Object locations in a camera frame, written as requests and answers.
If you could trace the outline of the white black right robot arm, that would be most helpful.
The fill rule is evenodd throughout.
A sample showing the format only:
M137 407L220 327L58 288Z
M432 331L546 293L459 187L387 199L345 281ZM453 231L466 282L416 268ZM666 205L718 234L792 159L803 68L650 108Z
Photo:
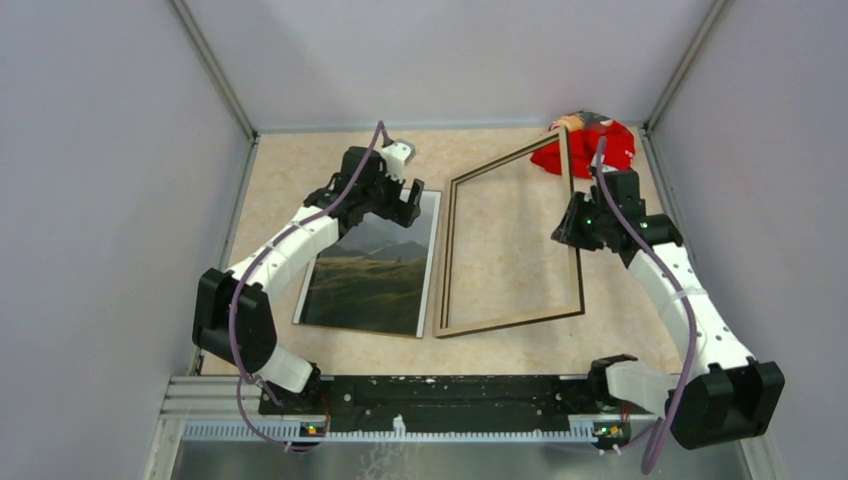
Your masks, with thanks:
M633 170L593 175L575 193L552 240L582 251L608 249L647 293L678 351L678 374L630 354L595 360L589 404L612 412L623 402L659 417L687 450L764 435L785 387L732 333L690 263L682 234L665 214L649 215Z

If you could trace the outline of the landscape photo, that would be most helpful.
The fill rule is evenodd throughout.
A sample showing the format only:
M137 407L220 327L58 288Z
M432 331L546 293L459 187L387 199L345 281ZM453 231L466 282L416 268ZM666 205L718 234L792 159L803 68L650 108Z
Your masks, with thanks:
M295 325L421 338L441 193L426 190L413 224L374 214L307 267Z

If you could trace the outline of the wooden picture frame with glass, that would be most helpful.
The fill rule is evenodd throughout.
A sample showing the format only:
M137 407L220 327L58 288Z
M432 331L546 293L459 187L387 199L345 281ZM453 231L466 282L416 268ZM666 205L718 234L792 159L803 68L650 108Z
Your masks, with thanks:
M575 191L568 134L554 129L447 177L435 337L585 314L580 254L551 239Z

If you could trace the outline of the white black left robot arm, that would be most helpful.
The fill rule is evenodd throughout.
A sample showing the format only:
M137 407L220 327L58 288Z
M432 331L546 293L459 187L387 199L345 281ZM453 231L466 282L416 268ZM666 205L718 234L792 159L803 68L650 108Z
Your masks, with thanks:
M352 146L327 185L313 191L294 217L249 257L199 279L192 342L236 366L249 382L282 388L297 413L319 404L320 370L280 345L272 301L295 274L335 245L368 214L402 227L420 214L424 183L404 189L415 147L394 140L380 150Z

